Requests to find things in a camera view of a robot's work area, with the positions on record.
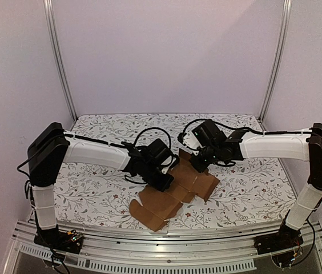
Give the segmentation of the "brown cardboard box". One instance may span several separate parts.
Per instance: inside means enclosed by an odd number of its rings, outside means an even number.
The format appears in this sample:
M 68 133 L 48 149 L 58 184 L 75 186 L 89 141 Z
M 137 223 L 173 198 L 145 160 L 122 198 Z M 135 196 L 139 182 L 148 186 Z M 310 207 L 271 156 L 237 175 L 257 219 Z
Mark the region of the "brown cardboard box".
M 190 204 L 195 197 L 206 202 L 220 182 L 208 170 L 197 172 L 188 152 L 179 149 L 179 157 L 179 164 L 168 172 L 174 180 L 167 190 L 160 192 L 147 186 L 130 202 L 130 215 L 154 232 L 165 227 L 182 206 Z

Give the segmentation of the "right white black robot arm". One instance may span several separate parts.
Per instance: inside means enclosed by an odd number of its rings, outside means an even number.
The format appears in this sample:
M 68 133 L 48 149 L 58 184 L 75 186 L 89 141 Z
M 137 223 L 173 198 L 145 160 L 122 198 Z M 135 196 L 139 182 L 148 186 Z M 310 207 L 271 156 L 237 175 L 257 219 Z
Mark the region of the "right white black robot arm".
M 322 124 L 297 131 L 256 131 L 249 127 L 233 128 L 230 135 L 222 130 L 223 124 L 211 119 L 199 119 L 191 131 L 179 134 L 182 145 L 192 150 L 190 162 L 198 172 L 209 165 L 222 162 L 225 166 L 235 161 L 253 158 L 296 159 L 309 162 L 308 183 L 287 213 L 273 237 L 279 249 L 295 241 L 296 234 L 322 201 Z

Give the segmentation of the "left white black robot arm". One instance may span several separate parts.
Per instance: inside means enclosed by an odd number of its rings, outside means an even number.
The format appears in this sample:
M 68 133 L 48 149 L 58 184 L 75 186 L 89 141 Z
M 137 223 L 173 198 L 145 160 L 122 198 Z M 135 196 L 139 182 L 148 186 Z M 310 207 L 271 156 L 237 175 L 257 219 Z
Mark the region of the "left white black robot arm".
M 179 163 L 179 157 L 161 139 L 147 146 L 136 142 L 116 144 L 66 131 L 57 122 L 50 124 L 27 149 L 27 159 L 17 171 L 22 172 L 23 166 L 29 168 L 25 174 L 38 227 L 42 230 L 40 236 L 51 248 L 63 243 L 62 233 L 56 230 L 54 184 L 64 163 L 110 167 L 125 172 L 128 179 L 139 176 L 143 184 L 163 192 L 174 179 L 168 170 Z

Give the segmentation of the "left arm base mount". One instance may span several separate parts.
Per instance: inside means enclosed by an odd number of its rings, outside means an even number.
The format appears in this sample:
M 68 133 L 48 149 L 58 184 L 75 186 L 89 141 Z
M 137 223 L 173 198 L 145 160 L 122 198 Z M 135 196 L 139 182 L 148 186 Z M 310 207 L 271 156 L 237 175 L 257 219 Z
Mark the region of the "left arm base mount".
M 58 226 L 52 229 L 37 228 L 34 243 L 51 249 L 80 254 L 84 234 L 75 229 L 62 232 Z

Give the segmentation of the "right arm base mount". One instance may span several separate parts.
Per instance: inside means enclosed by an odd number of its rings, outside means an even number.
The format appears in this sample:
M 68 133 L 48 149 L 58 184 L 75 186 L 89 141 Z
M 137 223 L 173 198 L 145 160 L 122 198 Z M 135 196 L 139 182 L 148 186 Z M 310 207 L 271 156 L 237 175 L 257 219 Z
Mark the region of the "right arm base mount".
M 281 251 L 304 243 L 300 230 L 281 225 L 274 233 L 254 237 L 254 247 L 259 255 Z

